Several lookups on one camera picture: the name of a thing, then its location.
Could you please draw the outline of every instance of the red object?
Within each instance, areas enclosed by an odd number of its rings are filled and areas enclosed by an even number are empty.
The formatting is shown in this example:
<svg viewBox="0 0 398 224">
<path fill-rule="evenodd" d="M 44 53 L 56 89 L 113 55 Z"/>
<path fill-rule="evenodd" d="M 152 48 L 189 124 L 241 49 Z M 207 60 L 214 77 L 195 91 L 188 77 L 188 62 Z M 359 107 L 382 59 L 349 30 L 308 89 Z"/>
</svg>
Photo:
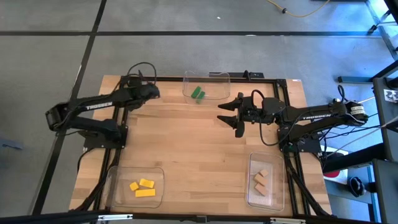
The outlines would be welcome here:
<svg viewBox="0 0 398 224">
<path fill-rule="evenodd" d="M 325 177 L 330 177 L 330 178 L 335 178 L 340 174 L 340 170 L 339 171 L 333 171 L 333 172 L 329 172 L 327 174 L 323 174 Z"/>
</svg>

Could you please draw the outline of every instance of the yellow block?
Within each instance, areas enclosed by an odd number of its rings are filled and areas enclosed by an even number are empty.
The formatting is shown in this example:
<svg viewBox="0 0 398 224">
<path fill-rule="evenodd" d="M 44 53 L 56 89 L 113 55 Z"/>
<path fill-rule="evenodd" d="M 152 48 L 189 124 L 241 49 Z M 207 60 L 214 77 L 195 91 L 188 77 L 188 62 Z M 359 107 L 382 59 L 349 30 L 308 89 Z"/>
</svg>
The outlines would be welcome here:
<svg viewBox="0 0 398 224">
<path fill-rule="evenodd" d="M 144 186 L 144 187 L 153 188 L 154 184 L 155 184 L 155 182 L 152 180 L 146 180 L 146 179 L 139 180 L 139 185 Z"/>
<path fill-rule="evenodd" d="M 135 190 L 137 190 L 138 188 L 139 188 L 139 186 L 138 186 L 137 182 L 133 182 L 133 183 L 130 184 L 130 189 L 131 189 L 132 191 L 135 191 Z"/>
<path fill-rule="evenodd" d="M 150 197 L 155 195 L 155 189 L 136 190 L 136 197 Z"/>
</svg>

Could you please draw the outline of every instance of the clear plastic container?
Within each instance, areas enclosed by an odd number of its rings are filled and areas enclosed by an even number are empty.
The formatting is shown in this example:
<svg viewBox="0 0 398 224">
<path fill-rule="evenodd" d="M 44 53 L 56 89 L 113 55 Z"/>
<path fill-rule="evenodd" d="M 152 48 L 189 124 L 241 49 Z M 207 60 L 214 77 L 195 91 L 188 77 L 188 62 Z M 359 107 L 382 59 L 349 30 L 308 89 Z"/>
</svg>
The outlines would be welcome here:
<svg viewBox="0 0 398 224">
<path fill-rule="evenodd" d="M 218 105 L 224 103 L 230 94 L 228 73 L 186 71 L 182 85 L 182 93 L 189 104 Z"/>
<path fill-rule="evenodd" d="M 260 194 L 254 187 L 256 174 L 262 170 L 268 171 L 264 176 L 267 184 L 266 195 Z M 278 155 L 266 152 L 250 154 L 248 174 L 247 201 L 250 206 L 280 212 L 285 207 L 285 166 L 284 160 Z"/>
<path fill-rule="evenodd" d="M 131 183 L 139 183 L 142 178 L 155 182 L 155 196 L 136 197 L 136 193 L 130 189 Z M 106 207 L 157 208 L 162 203 L 163 191 L 164 172 L 161 168 L 114 166 L 106 177 L 102 199 Z"/>
</svg>

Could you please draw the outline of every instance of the wooden block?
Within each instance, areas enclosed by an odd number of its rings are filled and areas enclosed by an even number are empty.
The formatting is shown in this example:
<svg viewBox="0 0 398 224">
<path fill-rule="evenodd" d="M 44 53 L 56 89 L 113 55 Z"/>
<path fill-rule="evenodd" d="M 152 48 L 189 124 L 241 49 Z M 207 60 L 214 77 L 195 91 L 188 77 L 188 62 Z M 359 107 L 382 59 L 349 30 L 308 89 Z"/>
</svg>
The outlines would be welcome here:
<svg viewBox="0 0 398 224">
<path fill-rule="evenodd" d="M 260 174 L 265 177 L 266 175 L 268 175 L 268 170 L 263 169 L 262 171 L 260 171 Z"/>
<path fill-rule="evenodd" d="M 135 190 L 137 190 L 138 188 L 139 188 L 139 187 L 138 187 L 137 182 L 133 182 L 133 183 L 130 184 L 130 189 L 131 189 L 132 191 L 135 191 Z"/>
<path fill-rule="evenodd" d="M 254 180 L 255 180 L 257 183 L 259 183 L 259 184 L 261 184 L 261 185 L 263 185 L 263 186 L 267 185 L 267 180 L 264 179 L 260 174 L 256 174 L 256 175 L 254 176 Z"/>
<path fill-rule="evenodd" d="M 254 187 L 254 189 L 256 189 L 258 192 L 260 192 L 260 194 L 262 194 L 263 196 L 266 196 L 268 194 L 266 187 L 261 184 L 257 184 Z"/>
<path fill-rule="evenodd" d="M 155 184 L 155 182 L 152 180 L 146 180 L 146 179 L 139 180 L 139 185 L 144 186 L 144 187 L 153 188 L 154 184 Z"/>
<path fill-rule="evenodd" d="M 155 195 L 155 189 L 136 190 L 136 197 L 150 197 Z"/>
</svg>

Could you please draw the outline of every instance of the white cable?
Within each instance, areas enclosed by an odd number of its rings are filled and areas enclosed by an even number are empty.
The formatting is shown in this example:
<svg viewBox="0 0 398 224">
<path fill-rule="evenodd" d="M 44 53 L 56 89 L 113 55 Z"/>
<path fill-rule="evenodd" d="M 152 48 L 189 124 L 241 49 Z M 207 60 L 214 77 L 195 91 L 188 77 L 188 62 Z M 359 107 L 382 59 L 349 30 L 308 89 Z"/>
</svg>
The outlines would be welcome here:
<svg viewBox="0 0 398 224">
<path fill-rule="evenodd" d="M 352 140 L 352 141 L 350 141 L 349 143 L 345 144 L 344 146 L 341 146 L 341 147 L 340 147 L 339 149 L 337 149 L 336 151 L 332 152 L 332 153 L 329 154 L 329 155 L 326 155 L 326 159 L 328 159 L 328 157 L 331 156 L 331 155 L 333 155 L 334 153 L 336 153 L 336 152 L 342 150 L 344 147 L 348 146 L 349 144 L 351 144 L 351 143 L 353 143 L 353 142 L 355 142 L 355 141 L 358 141 L 358 140 L 360 140 L 361 138 L 364 138 L 364 137 L 366 137 L 366 136 L 368 136 L 368 135 L 374 133 L 375 131 L 380 130 L 381 128 L 385 128 L 388 124 L 390 124 L 390 123 L 396 121 L 397 119 L 398 119 L 398 116 L 396 116 L 395 118 L 392 118 L 389 122 L 387 122 L 386 124 L 383 124 L 380 128 L 377 128 L 376 130 L 371 131 L 371 132 L 369 132 L 369 133 L 367 133 L 367 134 L 365 134 L 365 135 L 363 135 L 363 136 L 361 136 L 361 137 L 359 137 L 359 138 L 357 138 L 357 139 L 355 139 L 355 140 Z"/>
</svg>

